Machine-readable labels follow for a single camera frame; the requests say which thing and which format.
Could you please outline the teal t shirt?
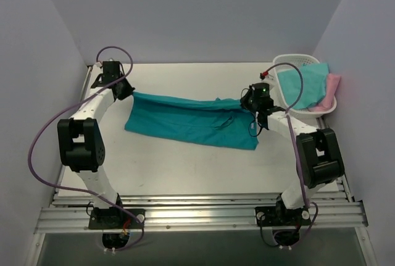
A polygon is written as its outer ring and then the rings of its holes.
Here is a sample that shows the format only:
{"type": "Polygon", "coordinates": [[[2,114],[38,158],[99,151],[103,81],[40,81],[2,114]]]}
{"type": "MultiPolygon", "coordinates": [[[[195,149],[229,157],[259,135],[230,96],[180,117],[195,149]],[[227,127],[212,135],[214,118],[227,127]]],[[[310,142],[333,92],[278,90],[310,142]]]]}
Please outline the teal t shirt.
{"type": "Polygon", "coordinates": [[[253,151],[256,123],[236,99],[197,101],[136,92],[126,131],[186,143],[253,151]]]}

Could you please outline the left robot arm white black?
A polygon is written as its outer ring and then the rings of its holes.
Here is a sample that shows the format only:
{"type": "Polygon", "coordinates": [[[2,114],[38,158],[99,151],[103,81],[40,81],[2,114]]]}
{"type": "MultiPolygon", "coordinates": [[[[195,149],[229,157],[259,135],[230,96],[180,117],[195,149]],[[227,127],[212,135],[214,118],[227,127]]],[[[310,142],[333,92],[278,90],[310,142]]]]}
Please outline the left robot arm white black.
{"type": "Polygon", "coordinates": [[[93,196],[93,207],[102,212],[102,221],[109,228],[124,223],[119,194],[113,189],[104,170],[106,149],[99,122],[110,106],[133,95],[134,87],[125,78],[119,61],[101,62],[101,73],[91,85],[88,97],[68,119],[57,123],[60,159],[76,173],[93,196]]]}

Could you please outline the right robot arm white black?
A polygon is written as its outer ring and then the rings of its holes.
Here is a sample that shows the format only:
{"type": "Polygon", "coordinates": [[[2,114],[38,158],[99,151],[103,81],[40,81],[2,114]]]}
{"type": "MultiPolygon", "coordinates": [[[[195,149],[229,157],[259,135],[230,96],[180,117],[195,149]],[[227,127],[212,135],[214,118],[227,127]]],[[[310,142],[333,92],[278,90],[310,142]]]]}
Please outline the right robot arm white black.
{"type": "Polygon", "coordinates": [[[288,114],[270,97],[269,85],[250,85],[240,99],[241,107],[254,115],[260,128],[289,139],[296,158],[297,182],[280,195],[274,217],[280,224],[296,218],[296,209],[309,206],[310,198],[344,175],[338,140],[331,128],[318,129],[288,114]]]}

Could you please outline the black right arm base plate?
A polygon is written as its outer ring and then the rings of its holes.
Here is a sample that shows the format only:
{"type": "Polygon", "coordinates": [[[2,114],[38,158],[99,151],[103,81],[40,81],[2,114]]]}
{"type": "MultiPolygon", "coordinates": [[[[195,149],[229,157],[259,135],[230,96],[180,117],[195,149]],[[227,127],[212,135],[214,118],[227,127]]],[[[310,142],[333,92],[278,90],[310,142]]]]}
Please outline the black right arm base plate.
{"type": "Polygon", "coordinates": [[[311,224],[310,215],[305,208],[284,209],[275,206],[258,206],[254,210],[258,227],[297,227],[311,224]]]}

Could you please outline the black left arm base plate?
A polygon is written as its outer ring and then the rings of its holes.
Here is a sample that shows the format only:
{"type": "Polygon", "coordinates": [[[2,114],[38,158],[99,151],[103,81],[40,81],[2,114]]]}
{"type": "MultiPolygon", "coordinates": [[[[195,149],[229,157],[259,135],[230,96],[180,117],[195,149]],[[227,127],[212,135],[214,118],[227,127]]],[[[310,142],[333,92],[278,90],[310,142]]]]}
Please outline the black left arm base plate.
{"type": "Polygon", "coordinates": [[[129,214],[111,207],[109,209],[94,208],[91,212],[88,228],[90,230],[111,230],[111,229],[141,229],[144,225],[146,211],[141,208],[127,209],[134,216],[142,215],[138,223],[129,214]]]}

